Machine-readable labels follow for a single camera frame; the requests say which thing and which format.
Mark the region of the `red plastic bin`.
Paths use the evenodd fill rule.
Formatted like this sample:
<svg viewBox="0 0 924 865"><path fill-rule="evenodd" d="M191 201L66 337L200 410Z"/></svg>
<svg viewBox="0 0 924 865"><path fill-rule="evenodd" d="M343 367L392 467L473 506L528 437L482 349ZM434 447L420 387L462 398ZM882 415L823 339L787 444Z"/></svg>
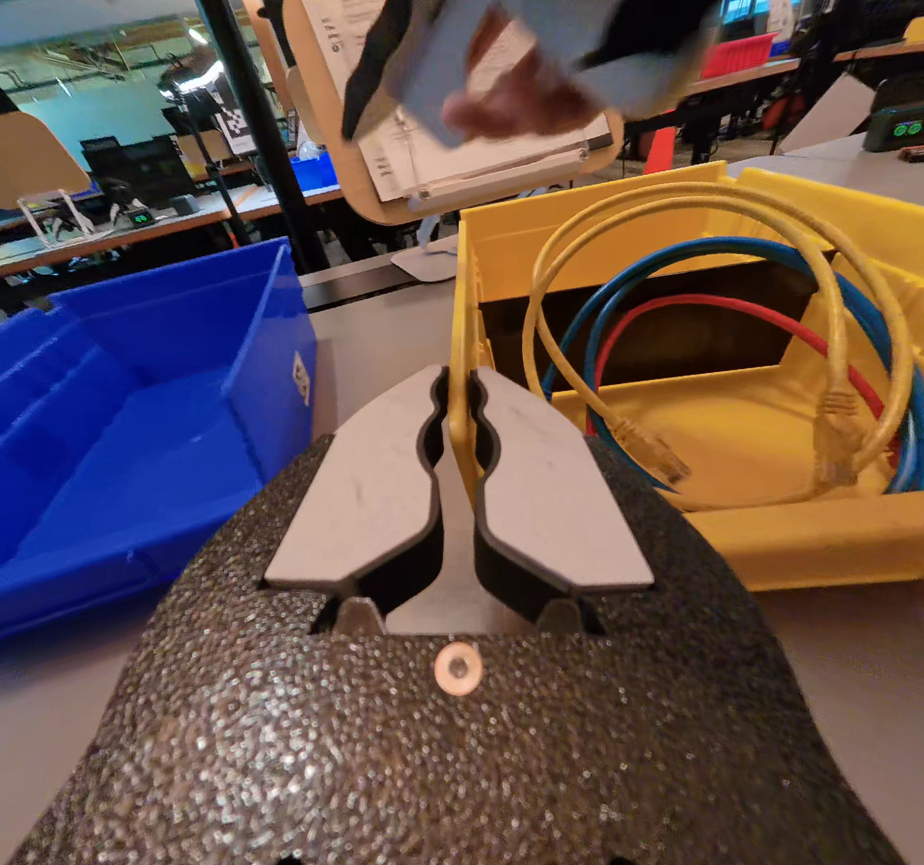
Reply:
<svg viewBox="0 0 924 865"><path fill-rule="evenodd" d="M774 36L771 32L727 40L710 46L706 51L699 78L707 80L724 77L765 65L770 58Z"/></svg>

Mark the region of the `black pole stand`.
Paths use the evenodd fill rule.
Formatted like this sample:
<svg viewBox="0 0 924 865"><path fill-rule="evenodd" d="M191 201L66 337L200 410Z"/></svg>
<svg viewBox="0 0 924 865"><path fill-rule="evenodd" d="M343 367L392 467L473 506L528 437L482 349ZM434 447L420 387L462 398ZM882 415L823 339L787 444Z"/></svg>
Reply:
<svg viewBox="0 0 924 865"><path fill-rule="evenodd" d="M287 150L260 83L237 18L228 0L196 0L225 74L247 122L263 163L266 178L280 205L299 274L330 268L318 236L315 219L304 200Z"/></svg>

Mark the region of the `yellow plastic bin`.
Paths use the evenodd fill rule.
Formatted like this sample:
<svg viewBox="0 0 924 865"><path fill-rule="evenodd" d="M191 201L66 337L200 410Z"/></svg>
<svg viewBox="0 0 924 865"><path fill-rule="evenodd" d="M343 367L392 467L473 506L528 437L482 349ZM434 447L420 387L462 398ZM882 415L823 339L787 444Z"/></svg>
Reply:
<svg viewBox="0 0 924 865"><path fill-rule="evenodd" d="M874 298L855 265L826 236L836 229L889 288L905 318L905 357L922 367L922 205L757 167L730 173L725 163L691 166L461 212L449 364L448 434L468 498L482 469L476 427L464 414L464 380L489 366L527 387L522 332L533 269L620 213L632 218L595 235L561 266L542 311L553 340L594 291L658 250L718 239L712 257L666 264L630 289L602 326L601 345L630 310L660 297L739 297L828 338L831 315L813 284L780 261L759 259L731 238L790 245L749 212L725 201L770 201L821 252L833 270ZM808 227L805 218L823 226ZM895 474L886 454L859 470L855 486L783 503L812 480L812 421L827 380L819 353L783 330L742 312L691 305L642 313L606 354L609 409L662 439L690 474L685 502L719 504L688 520L752 592L922 579L922 491L887 493Z"/></svg>

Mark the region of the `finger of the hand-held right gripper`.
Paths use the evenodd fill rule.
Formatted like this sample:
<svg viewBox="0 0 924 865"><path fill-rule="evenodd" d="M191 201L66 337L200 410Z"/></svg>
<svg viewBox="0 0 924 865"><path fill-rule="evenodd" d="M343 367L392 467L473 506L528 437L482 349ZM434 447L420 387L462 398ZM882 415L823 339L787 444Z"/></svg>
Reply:
<svg viewBox="0 0 924 865"><path fill-rule="evenodd" d="M468 79L468 49L484 13L500 0L385 0L366 33L343 96L341 135L358 142L398 109L445 148L463 136L443 120Z"/></svg>
<svg viewBox="0 0 924 865"><path fill-rule="evenodd" d="M595 46L577 61L580 80L626 118L669 107L705 48L721 0L613 0Z"/></svg>

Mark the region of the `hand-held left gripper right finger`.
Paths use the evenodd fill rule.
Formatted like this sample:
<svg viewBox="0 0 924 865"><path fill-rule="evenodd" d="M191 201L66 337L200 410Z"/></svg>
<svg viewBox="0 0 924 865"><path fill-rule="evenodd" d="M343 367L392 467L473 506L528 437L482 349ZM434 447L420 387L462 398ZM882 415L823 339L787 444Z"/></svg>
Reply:
<svg viewBox="0 0 924 865"><path fill-rule="evenodd" d="M559 607L577 624L590 600L644 592L654 574L582 432L488 367L469 374L476 429L475 569L531 624Z"/></svg>

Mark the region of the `black white tag sign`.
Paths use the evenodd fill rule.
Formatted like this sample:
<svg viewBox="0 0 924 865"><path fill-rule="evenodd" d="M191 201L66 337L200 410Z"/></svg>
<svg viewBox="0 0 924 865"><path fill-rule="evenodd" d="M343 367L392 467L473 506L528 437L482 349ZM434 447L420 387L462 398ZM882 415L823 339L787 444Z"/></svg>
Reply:
<svg viewBox="0 0 924 865"><path fill-rule="evenodd" d="M249 155L257 147L251 131L241 110L235 93L225 75L221 75L211 86L214 101L218 105L215 120L225 137L231 152L234 155Z"/></svg>

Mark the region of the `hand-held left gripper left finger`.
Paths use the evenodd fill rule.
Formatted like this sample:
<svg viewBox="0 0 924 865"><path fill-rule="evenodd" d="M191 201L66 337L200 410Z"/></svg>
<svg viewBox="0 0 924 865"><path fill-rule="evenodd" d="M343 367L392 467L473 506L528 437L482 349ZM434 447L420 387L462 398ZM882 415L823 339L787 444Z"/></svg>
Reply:
<svg viewBox="0 0 924 865"><path fill-rule="evenodd" d="M442 568L435 466L445 368L428 365L334 434L263 581L276 590L423 590Z"/></svg>

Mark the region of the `person's right hand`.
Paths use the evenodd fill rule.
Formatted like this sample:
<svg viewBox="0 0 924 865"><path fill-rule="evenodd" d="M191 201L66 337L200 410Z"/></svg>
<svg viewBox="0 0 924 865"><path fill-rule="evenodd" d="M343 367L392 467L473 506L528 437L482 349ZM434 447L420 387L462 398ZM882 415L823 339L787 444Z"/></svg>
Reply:
<svg viewBox="0 0 924 865"><path fill-rule="evenodd" d="M533 46L484 93L450 94L441 120L467 141L499 141L564 135L583 129L604 111Z"/></svg>

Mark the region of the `instruction sheet stand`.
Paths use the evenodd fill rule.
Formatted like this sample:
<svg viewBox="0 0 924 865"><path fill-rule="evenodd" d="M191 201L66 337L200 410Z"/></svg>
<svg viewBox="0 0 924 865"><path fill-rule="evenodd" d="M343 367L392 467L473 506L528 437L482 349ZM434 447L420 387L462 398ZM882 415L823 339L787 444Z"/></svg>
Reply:
<svg viewBox="0 0 924 865"><path fill-rule="evenodd" d="M385 0L282 0L294 64L285 85L308 137L327 148L343 199L375 224L429 216L568 183L607 166L622 147L610 111L584 130L552 138L475 141L446 148L401 109L368 136L340 135L347 77Z"/></svg>

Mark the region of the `grey desk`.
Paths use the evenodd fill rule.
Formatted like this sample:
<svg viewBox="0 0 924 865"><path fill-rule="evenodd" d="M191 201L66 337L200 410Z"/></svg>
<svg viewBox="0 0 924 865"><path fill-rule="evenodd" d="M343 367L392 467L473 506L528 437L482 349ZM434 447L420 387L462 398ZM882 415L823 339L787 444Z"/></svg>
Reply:
<svg viewBox="0 0 924 865"><path fill-rule="evenodd" d="M315 432L330 432L421 367L446 363L455 288L398 290L312 314ZM446 529L439 579L391 615L395 633L520 633L476 582L472 514L453 455L437 466ZM1 853L13 853L95 735L162 591L2 644ZM908 863L922 863L922 582L757 594L822 736Z"/></svg>

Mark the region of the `black device green display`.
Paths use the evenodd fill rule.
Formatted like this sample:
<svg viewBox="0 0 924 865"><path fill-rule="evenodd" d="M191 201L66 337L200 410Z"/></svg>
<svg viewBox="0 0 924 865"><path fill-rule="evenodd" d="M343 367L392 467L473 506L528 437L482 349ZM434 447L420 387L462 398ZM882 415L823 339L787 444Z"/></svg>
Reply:
<svg viewBox="0 0 924 865"><path fill-rule="evenodd" d="M923 146L923 102L883 108L872 114L862 142L877 154Z"/></svg>

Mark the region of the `blue plastic bin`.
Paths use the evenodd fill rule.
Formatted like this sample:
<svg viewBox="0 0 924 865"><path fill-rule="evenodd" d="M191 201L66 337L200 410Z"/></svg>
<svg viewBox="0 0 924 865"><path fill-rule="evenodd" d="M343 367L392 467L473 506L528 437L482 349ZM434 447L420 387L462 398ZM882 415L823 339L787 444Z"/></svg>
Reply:
<svg viewBox="0 0 924 865"><path fill-rule="evenodd" d="M1 330L1 636L173 581L310 444L282 237L53 296Z"/></svg>

